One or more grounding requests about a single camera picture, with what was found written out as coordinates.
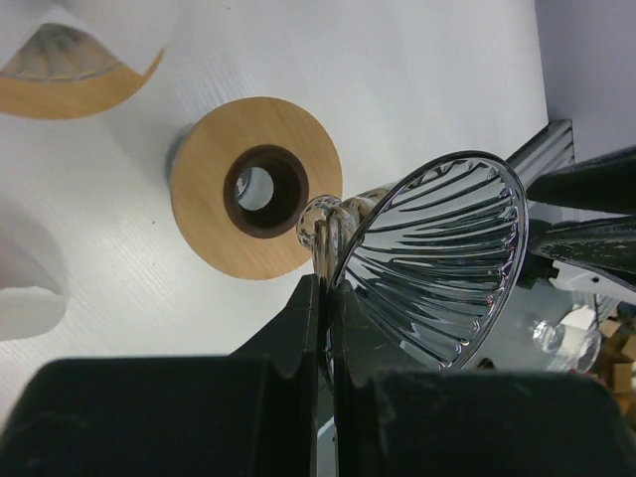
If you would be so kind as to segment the grey ribbed glass dripper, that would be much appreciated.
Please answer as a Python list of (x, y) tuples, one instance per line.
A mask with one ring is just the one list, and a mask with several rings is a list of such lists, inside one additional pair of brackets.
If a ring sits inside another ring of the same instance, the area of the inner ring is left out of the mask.
[(503, 159), (459, 151), (352, 198), (310, 201), (296, 225), (329, 295), (433, 370), (463, 368), (508, 302), (526, 255), (525, 189)]

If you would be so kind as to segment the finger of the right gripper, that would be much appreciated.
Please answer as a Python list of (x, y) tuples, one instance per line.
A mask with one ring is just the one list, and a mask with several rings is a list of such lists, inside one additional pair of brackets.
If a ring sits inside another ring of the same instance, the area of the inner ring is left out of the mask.
[(531, 225), (531, 253), (635, 290), (635, 148), (538, 177), (527, 190), (540, 204), (606, 213), (604, 219)]

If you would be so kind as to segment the grey glass carafe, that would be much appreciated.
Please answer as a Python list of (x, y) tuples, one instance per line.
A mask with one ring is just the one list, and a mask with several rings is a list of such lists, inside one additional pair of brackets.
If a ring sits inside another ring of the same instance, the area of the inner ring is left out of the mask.
[(183, 141), (188, 137), (193, 126), (194, 124), (190, 123), (180, 128), (168, 146), (167, 152), (165, 154), (164, 166), (164, 177), (167, 184), (170, 184), (172, 170), (181, 145)]

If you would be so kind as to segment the clear ribbed glass dripper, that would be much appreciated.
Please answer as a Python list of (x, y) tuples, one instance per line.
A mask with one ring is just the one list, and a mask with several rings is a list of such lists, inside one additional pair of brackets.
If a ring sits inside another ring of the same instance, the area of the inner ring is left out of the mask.
[(88, 80), (110, 73), (121, 61), (79, 29), (42, 25), (1, 69), (1, 77), (31, 82)]

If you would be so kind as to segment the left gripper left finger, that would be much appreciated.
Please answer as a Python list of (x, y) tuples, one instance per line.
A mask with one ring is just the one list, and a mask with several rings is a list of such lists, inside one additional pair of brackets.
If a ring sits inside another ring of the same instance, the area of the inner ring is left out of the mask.
[(228, 356), (65, 359), (26, 385), (5, 476), (312, 476), (319, 282)]

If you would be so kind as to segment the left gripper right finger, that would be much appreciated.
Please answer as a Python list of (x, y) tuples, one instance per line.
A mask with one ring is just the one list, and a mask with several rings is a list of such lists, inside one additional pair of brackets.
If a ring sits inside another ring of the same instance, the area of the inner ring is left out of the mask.
[(340, 475), (634, 474), (634, 433), (597, 380), (430, 371), (371, 322), (350, 286), (330, 301)]

